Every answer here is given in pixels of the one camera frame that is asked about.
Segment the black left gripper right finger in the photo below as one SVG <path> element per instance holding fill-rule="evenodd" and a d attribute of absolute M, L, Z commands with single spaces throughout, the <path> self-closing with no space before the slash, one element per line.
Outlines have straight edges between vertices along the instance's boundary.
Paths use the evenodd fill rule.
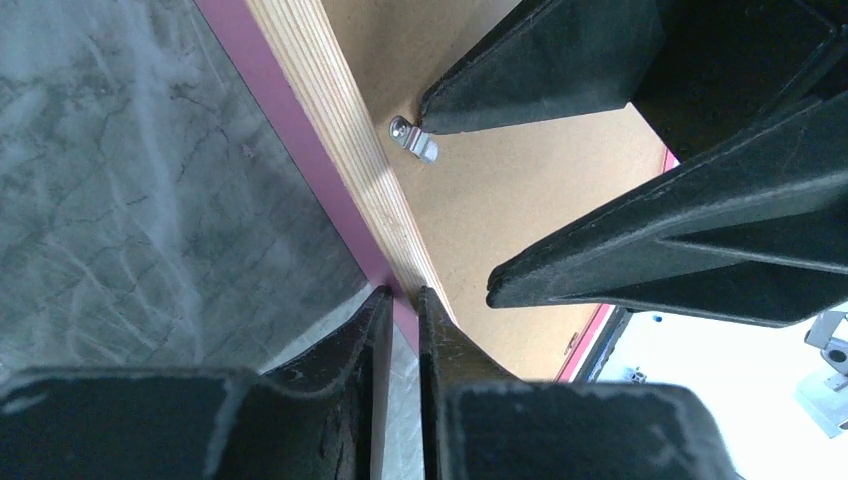
<path fill-rule="evenodd" d="M 718 426 L 674 385 L 525 382 L 418 295 L 429 479 L 733 479 Z"/>

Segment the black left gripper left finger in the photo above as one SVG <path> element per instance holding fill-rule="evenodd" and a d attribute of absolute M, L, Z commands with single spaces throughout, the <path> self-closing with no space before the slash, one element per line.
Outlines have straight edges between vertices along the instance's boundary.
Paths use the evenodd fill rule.
<path fill-rule="evenodd" d="M 38 368 L 1 386 L 5 479 L 377 479 L 393 298 L 290 361 L 229 368 Z"/>

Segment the brown backing board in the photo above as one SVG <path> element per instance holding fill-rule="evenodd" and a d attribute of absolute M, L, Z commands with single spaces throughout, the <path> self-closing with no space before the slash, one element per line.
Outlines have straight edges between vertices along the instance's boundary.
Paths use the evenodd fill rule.
<path fill-rule="evenodd" d="M 453 318 L 524 379 L 558 376 L 592 304 L 492 309 L 491 271 L 659 175 L 666 149 L 633 107 L 440 136 L 426 164 L 387 137 L 419 96 L 512 8 L 509 1 L 328 1 L 325 11 L 444 287 Z"/>

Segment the pink wooden picture frame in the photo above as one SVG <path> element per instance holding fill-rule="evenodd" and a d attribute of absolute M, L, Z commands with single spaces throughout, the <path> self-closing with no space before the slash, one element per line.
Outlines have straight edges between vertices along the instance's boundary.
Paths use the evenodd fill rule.
<path fill-rule="evenodd" d="M 363 273 L 394 289 L 396 323 L 416 346 L 417 290 L 434 288 L 453 318 L 452 309 L 326 2 L 202 1 L 198 7 Z M 572 379 L 599 335 L 609 310 L 592 305 L 595 313 L 553 379 Z"/>

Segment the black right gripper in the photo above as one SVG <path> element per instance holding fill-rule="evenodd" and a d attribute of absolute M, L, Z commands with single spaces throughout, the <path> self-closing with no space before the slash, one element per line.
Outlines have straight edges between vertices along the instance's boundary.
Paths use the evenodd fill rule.
<path fill-rule="evenodd" d="M 663 1 L 522 1 L 423 93 L 447 135 L 620 109 L 641 83 L 687 160 L 496 267 L 488 306 L 785 327 L 846 302 L 846 2 L 687 1 L 665 37 Z"/>

